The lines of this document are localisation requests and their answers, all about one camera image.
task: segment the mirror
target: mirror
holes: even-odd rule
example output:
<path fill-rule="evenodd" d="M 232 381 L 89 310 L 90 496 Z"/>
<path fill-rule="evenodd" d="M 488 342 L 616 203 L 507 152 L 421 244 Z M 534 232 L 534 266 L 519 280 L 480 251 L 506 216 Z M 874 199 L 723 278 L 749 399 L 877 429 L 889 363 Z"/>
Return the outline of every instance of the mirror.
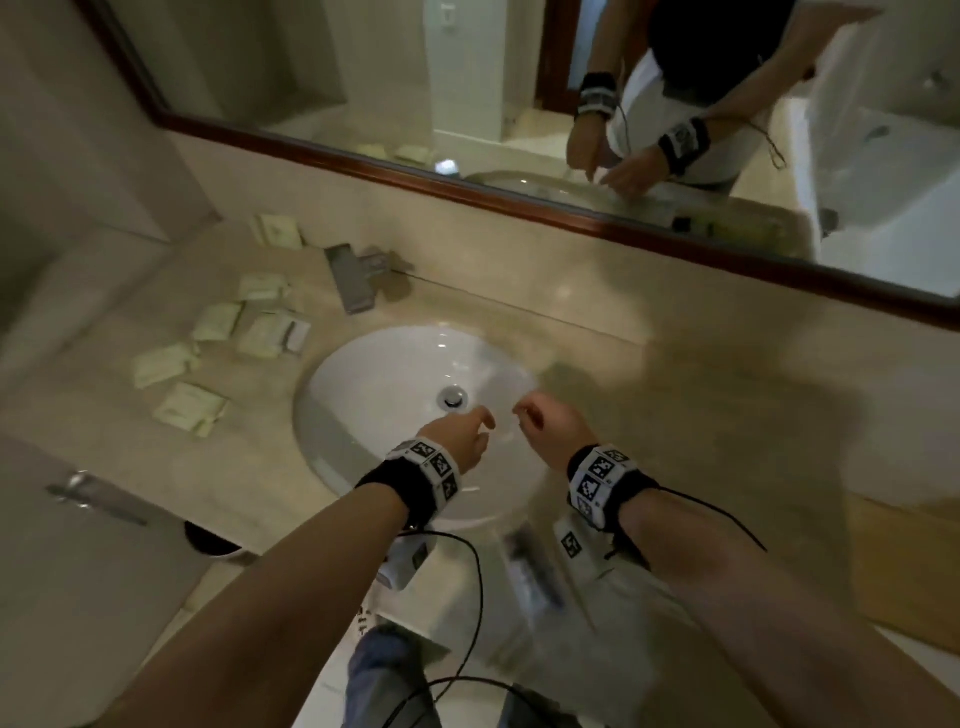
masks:
<path fill-rule="evenodd" d="M 948 0 L 106 0 L 103 10 L 177 113 L 960 295 L 960 4 Z M 614 90 L 577 117 L 607 78 Z M 709 138 L 701 156 L 693 117 Z"/>

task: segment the jeans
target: jeans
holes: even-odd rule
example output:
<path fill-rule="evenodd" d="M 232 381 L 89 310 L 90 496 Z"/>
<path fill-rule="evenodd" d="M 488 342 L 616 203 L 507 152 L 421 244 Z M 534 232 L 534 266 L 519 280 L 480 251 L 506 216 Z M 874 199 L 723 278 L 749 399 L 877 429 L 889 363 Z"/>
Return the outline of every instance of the jeans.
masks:
<path fill-rule="evenodd" d="M 383 728 L 396 707 L 413 692 L 392 728 L 441 728 L 440 717 L 426 689 L 426 675 L 416 638 L 393 626 L 371 630 L 350 659 L 347 710 L 344 728 Z M 514 686 L 536 706 L 539 715 L 522 699 L 508 693 L 499 728 L 580 728 L 576 717 L 560 713 L 557 706 L 535 692 Z M 550 722 L 545 723 L 545 716 Z"/>

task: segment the beige countertop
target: beige countertop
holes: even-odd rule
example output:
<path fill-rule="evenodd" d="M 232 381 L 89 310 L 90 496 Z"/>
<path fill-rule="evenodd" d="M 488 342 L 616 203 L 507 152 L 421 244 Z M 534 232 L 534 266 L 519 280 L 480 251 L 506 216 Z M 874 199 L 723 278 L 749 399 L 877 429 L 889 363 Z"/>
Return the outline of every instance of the beige countertop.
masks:
<path fill-rule="evenodd" d="M 154 421 L 151 413 L 173 383 L 135 390 L 132 358 L 186 340 L 206 305 L 232 300 L 240 276 L 259 271 L 285 273 L 292 281 L 288 304 L 313 322 L 303 355 L 264 362 L 237 354 L 231 343 L 204 344 L 202 367 L 182 380 L 229 398 L 227 415 L 205 440 Z M 834 595 L 848 593 L 843 496 L 837 473 L 825 465 L 832 457 L 829 433 L 824 452 L 806 451 L 809 438 L 797 442 L 791 434 L 809 430 L 818 417 L 815 389 L 782 377 L 715 371 L 682 352 L 642 348 L 419 279 L 390 274 L 381 282 L 377 308 L 349 317 L 322 251 L 259 248 L 243 226 L 220 224 L 182 246 L 139 290 L 34 371 L 2 403 L 0 428 L 262 553 L 334 498 L 294 438 L 292 403 L 303 378 L 370 331 L 446 324 L 508 352 L 545 388 L 583 408 L 605 439 L 633 453 L 655 477 L 736 513 L 794 570 Z M 250 317 L 245 313 L 241 330 Z M 800 457 L 799 447 L 806 449 Z M 785 472 L 782 461 L 803 464 Z M 564 508 L 563 492 L 562 484 L 548 484 L 537 499 L 531 514 L 541 530 Z M 684 696 L 690 681 L 676 658 L 688 654 L 712 684 L 726 686 L 717 689 L 717 700 L 733 700 L 720 695 L 735 678 L 712 647 L 687 634 L 682 619 L 664 617 L 672 626 L 654 634 L 656 614 L 668 615 L 670 605 L 659 610 L 662 599 L 650 590 L 637 598 L 643 587 L 627 571 L 579 594 L 571 623 L 530 626 L 519 615 L 489 532 L 468 535 L 486 544 L 488 606 L 478 655 L 495 667 L 607 722 L 624 719 L 604 713 L 614 693 L 629 695 L 620 702 L 632 711 L 649 692 L 679 706 L 678 716 L 691 717 L 695 693 Z M 382 596 L 380 609 L 462 649 L 476 615 L 475 572 L 456 546 L 441 546 L 405 592 Z M 666 651 L 663 635 L 674 640 Z M 622 676 L 626 661 L 626 674 L 641 672 L 648 691 L 639 691 L 634 677 L 620 687 L 611 679 L 604 691 L 593 680 L 571 684 L 570 670 L 560 669 L 562 657 L 574 652 L 582 662 L 584 644 L 596 641 L 627 648 L 619 662 L 604 653 L 597 663 L 616 663 L 614 673 Z M 760 720 L 751 699 L 739 688 L 734 693 L 742 715 Z"/>

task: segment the sink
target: sink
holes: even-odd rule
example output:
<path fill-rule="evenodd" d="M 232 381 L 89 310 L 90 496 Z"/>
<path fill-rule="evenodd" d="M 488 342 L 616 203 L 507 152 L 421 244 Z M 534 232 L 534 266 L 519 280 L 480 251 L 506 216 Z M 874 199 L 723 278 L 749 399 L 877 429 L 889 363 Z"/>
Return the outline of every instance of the sink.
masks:
<path fill-rule="evenodd" d="M 537 387 L 505 352 L 453 328 L 385 328 L 338 349 L 294 403 L 300 451 L 314 473 L 345 495 L 426 423 L 485 404 L 496 418 L 490 448 L 464 492 L 434 521 L 454 531 L 523 508 L 546 477 L 511 410 Z"/>

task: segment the faucet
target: faucet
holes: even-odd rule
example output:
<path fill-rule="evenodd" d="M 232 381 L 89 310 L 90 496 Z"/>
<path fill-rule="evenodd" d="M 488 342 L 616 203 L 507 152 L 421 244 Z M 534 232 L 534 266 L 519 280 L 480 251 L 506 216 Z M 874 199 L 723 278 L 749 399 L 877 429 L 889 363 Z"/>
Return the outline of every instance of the faucet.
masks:
<path fill-rule="evenodd" d="M 371 310 L 376 305 L 376 293 L 368 279 L 390 270 L 390 258 L 387 254 L 374 253 L 358 257 L 349 243 L 324 248 L 324 253 L 347 314 Z"/>

